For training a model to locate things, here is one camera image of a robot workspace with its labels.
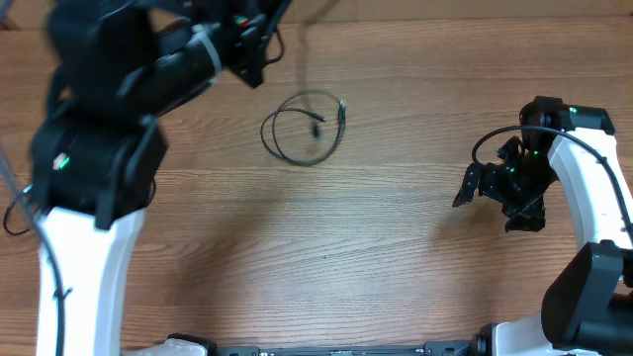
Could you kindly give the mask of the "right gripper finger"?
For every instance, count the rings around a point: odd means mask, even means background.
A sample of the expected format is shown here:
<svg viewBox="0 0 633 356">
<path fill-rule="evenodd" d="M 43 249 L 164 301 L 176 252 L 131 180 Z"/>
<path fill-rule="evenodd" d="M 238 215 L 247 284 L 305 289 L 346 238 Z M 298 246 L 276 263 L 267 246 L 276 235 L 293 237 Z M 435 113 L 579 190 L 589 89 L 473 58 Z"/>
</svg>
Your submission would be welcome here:
<svg viewBox="0 0 633 356">
<path fill-rule="evenodd" d="M 460 189 L 453 200 L 453 208 L 458 208 L 472 202 L 475 192 L 479 187 L 481 174 L 482 168 L 479 165 L 471 163 L 468 166 L 464 174 Z"/>
<path fill-rule="evenodd" d="M 504 231 L 539 231 L 545 226 L 545 208 L 542 197 L 513 213 L 504 225 Z"/>
</svg>

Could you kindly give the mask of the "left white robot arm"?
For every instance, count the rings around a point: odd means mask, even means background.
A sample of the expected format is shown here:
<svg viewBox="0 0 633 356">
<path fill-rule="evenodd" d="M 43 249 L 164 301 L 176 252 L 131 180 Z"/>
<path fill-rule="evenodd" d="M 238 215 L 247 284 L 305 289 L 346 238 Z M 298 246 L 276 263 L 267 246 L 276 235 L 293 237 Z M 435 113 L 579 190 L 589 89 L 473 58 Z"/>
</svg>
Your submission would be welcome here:
<svg viewBox="0 0 633 356">
<path fill-rule="evenodd" d="M 121 353 L 128 269 L 167 151 L 159 118 L 230 70 L 263 81 L 285 1 L 59 1 L 60 64 L 31 143 L 37 351 Z"/>
</svg>

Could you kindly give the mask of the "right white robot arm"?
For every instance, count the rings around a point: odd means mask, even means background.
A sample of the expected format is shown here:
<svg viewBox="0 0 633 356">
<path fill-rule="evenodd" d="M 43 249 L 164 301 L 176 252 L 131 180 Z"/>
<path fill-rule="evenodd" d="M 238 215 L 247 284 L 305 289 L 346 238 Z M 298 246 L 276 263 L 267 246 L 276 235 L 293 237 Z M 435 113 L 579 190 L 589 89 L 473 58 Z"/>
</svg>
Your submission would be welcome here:
<svg viewBox="0 0 633 356">
<path fill-rule="evenodd" d="M 537 96 L 519 112 L 498 163 L 474 158 L 452 205 L 475 196 L 501 204 L 506 231 L 539 231 L 544 195 L 560 182 L 578 251 L 545 292 L 540 312 L 491 323 L 471 355 L 629 355 L 632 352 L 632 196 L 606 110 Z"/>
</svg>

